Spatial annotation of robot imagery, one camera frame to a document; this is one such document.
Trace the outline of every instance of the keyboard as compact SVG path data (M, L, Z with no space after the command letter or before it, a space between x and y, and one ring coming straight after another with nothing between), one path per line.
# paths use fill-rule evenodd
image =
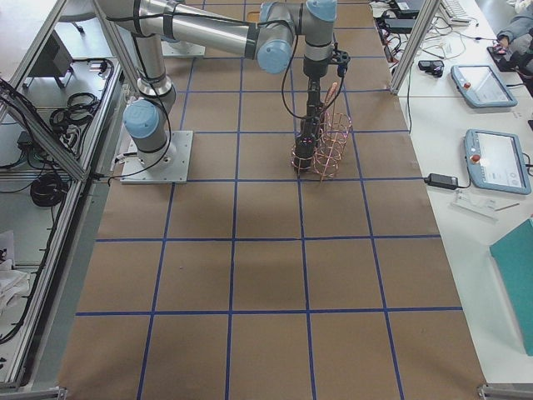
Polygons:
M452 26L468 25L474 19L469 17L459 0L441 0L439 9L442 17Z

